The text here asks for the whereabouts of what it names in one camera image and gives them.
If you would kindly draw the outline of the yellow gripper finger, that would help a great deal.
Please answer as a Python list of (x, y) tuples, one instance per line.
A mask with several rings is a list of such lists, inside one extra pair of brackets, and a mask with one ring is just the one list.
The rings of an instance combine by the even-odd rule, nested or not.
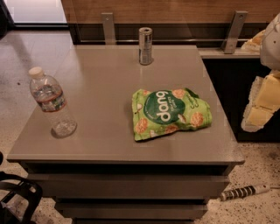
[(253, 105), (257, 108), (266, 109), (272, 113), (280, 109), (280, 71), (271, 70), (262, 79), (260, 89), (257, 91)]
[(257, 132), (264, 128), (273, 115), (272, 110), (248, 104), (243, 113), (241, 128), (247, 132)]

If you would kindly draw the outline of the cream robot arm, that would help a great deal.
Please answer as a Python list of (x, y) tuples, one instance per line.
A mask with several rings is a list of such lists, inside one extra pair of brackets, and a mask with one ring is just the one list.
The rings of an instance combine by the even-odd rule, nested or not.
[(243, 112), (241, 128), (257, 132), (280, 109), (280, 13), (242, 48), (249, 46), (259, 46), (261, 64), (270, 69), (264, 78), (255, 77)]

